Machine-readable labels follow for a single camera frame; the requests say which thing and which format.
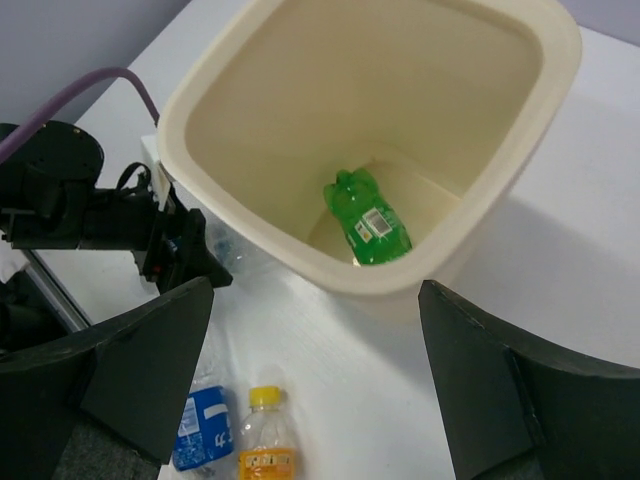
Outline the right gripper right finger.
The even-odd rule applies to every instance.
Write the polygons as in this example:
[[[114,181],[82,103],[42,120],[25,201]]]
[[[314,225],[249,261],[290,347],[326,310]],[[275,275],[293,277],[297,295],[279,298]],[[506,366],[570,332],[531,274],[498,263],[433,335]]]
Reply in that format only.
[[[638,369],[545,340],[436,281],[418,303],[456,478],[638,478]]]

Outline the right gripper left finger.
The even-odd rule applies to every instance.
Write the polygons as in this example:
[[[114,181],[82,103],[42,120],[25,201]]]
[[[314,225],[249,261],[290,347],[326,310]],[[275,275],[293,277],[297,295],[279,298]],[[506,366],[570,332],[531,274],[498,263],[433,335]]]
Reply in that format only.
[[[2,478],[157,478],[171,457],[213,298],[199,277],[3,357]]]

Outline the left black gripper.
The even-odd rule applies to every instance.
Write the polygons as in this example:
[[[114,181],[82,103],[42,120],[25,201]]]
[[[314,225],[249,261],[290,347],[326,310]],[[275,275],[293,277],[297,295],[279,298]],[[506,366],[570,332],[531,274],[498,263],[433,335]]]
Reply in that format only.
[[[198,277],[214,289],[232,284],[207,248],[202,212],[174,212],[159,162],[134,162],[105,189],[96,186],[104,161],[88,132],[60,121],[40,127],[1,165],[1,239],[21,250],[134,250],[140,276],[160,294]]]

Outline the clear bottle green-blue label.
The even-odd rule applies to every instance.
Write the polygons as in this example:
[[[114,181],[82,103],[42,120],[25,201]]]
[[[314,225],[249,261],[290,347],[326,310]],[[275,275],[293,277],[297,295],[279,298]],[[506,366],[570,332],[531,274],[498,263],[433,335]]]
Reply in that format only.
[[[207,224],[205,242],[220,264],[242,280],[263,275],[275,265],[269,254],[219,220]]]

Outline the green plastic bottle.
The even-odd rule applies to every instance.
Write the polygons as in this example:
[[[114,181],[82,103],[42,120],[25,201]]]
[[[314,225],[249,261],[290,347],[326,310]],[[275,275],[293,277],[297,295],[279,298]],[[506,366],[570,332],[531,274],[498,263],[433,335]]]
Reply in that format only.
[[[366,169],[339,170],[323,197],[360,266],[388,263],[412,250],[406,226]]]

